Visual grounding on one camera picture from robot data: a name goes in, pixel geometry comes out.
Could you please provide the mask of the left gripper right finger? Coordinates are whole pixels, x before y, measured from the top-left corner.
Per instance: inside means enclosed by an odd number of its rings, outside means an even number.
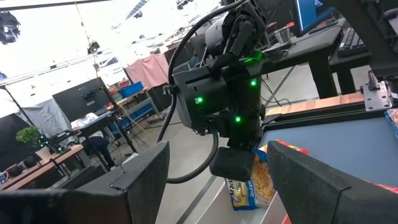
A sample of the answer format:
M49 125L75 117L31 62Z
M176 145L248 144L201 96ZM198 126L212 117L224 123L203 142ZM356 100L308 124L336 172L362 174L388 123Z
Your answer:
M277 141L267 144L274 187L292 224L332 224L342 191L350 188L333 169Z

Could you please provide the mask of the blue Maruchan noodle pack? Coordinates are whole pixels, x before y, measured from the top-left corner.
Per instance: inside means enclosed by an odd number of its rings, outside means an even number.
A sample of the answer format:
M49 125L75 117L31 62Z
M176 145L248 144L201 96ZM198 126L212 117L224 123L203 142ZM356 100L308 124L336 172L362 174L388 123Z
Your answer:
M384 112L384 115L388 122L392 124L395 135L398 138L398 108L388 109Z
M235 211L267 208L275 195L267 163L267 145L252 152L255 158L251 178L246 182L225 179Z

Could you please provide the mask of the blue-grey table mat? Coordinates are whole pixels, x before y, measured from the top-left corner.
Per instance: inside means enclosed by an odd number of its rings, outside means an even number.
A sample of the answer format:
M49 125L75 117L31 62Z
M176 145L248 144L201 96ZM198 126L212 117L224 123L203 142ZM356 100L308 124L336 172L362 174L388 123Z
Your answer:
M261 145L276 139L347 174L398 187L398 137L386 118L267 131Z

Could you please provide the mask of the pink cloth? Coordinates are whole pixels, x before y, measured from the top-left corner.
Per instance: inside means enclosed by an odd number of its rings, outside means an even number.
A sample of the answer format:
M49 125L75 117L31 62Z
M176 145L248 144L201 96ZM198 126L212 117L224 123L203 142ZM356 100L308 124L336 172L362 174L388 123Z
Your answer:
M153 88L168 82L169 65L164 54L152 54L145 59L136 60L126 67L128 77L141 82L144 87Z

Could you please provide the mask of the wooden background table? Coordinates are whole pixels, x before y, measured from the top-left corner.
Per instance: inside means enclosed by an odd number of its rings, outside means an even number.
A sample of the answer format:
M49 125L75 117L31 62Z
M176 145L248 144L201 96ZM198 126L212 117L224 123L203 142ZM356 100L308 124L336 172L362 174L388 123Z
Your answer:
M79 152L83 151L82 145L73 146L68 149L65 153L51 158L46 164L38 166L35 169L31 168L23 173L20 177L13 178L7 181L5 184L0 185L0 190L17 190L21 189L23 186L33 182L38 179L41 175L53 168L60 170L60 164L64 163L67 159L77 156Z

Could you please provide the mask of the white plastic bin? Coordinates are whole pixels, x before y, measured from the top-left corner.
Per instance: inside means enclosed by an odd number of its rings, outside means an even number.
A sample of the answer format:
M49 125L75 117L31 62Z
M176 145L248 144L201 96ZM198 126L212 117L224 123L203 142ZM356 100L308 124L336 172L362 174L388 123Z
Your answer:
M268 208L234 211L226 184L195 224L281 224L286 215L278 194Z

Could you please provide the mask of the person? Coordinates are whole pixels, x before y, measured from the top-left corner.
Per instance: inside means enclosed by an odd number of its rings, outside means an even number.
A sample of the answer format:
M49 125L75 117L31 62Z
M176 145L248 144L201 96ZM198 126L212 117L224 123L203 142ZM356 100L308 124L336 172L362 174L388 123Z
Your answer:
M72 130L80 129L91 122L98 119L98 116L94 113L88 113L81 118L78 118L71 122ZM86 137L79 138L80 144L84 147L85 152L90 156L94 153L94 149L100 152L107 163L107 166L112 170L116 167L115 162L113 161L111 154L108 150L109 141L104 138L104 134L102 131L95 131L93 134L89 136L88 139Z

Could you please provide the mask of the metal cup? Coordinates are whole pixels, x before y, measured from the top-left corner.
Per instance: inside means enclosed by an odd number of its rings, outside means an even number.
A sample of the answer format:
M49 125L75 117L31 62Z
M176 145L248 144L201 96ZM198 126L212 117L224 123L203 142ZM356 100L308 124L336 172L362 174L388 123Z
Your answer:
M288 44L290 43L290 27L285 26L280 28L274 32L274 35L280 44Z

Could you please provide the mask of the side desk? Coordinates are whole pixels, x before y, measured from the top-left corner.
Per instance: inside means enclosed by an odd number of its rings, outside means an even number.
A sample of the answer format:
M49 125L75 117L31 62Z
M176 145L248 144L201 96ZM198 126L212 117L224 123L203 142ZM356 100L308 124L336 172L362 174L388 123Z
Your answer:
M273 62L267 60L264 72L270 73L301 63L308 63L318 96L321 99L334 97L338 94L333 73L337 74L342 94L356 92L351 69L368 65L371 54L363 52L349 57L338 56L343 30L347 25L346 19L342 18L338 19L337 25L333 27L314 34L292 38L292 45L287 49L287 55Z

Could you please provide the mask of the grey cloth cover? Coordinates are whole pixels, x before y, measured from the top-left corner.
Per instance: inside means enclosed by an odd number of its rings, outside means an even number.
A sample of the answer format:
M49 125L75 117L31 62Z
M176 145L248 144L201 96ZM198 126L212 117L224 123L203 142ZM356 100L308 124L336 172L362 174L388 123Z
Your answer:
M68 118L53 98L22 109L40 133L47 137L72 130Z

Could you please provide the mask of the computer monitor with blue screen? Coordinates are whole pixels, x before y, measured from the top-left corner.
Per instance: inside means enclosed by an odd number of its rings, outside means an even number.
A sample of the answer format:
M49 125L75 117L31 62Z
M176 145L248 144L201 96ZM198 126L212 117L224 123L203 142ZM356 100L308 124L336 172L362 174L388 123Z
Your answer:
M324 20L329 19L336 8L324 4L323 0L291 0L291 16L294 20L294 34L301 37Z

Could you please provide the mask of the small green background plant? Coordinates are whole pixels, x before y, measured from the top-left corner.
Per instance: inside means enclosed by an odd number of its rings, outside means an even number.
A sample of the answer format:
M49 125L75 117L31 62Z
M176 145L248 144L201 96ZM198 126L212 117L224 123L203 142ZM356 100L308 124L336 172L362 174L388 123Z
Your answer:
M41 133L35 126L24 128L17 132L16 140L31 145L40 144Z

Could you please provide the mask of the black ceiling spotlight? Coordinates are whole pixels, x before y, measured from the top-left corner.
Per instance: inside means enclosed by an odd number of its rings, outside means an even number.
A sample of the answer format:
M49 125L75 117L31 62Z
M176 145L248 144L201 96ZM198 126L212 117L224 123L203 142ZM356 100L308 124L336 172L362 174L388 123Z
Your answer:
M100 45L99 45L99 43L97 43L97 41L95 41L95 40L91 41L88 45L87 53L93 54L93 53L97 52L99 48L100 48Z
M7 45L16 42L21 34L20 25L9 11L0 11L0 43Z

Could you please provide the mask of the black backlit keyboard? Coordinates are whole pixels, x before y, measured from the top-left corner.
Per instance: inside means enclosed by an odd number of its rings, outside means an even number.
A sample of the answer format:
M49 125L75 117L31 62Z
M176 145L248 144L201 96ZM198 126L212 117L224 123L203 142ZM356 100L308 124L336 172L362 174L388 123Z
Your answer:
M368 52L363 40L353 28L348 28L338 46L337 55L339 58L350 57Z

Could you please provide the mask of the silver metal bracket plate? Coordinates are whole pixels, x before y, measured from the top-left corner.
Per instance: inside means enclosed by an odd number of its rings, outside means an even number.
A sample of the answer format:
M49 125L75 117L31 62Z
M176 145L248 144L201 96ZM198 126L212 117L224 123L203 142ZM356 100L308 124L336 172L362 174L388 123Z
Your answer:
M365 109L368 112L382 111L392 108L392 103L389 98L389 90L385 82L377 83L378 89L370 90L369 84L363 85L363 96Z

